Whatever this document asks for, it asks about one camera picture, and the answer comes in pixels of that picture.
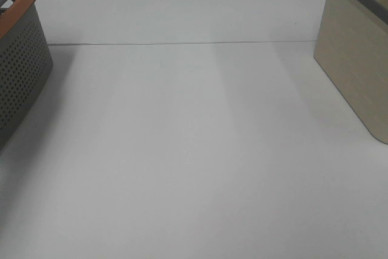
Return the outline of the grey perforated basket orange rim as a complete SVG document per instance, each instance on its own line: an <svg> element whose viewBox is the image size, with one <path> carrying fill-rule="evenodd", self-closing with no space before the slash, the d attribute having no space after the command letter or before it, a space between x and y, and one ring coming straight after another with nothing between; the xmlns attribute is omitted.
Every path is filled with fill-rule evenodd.
<svg viewBox="0 0 388 259"><path fill-rule="evenodd" d="M36 0L11 1L1 9L1 147L23 122L53 68Z"/></svg>

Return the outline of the beige storage bin grey rim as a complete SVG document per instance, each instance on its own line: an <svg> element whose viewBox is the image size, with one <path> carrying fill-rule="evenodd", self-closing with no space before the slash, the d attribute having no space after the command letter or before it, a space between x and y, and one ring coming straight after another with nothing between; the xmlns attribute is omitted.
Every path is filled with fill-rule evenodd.
<svg viewBox="0 0 388 259"><path fill-rule="evenodd" d="M368 132L387 143L387 0L326 0L313 56Z"/></svg>

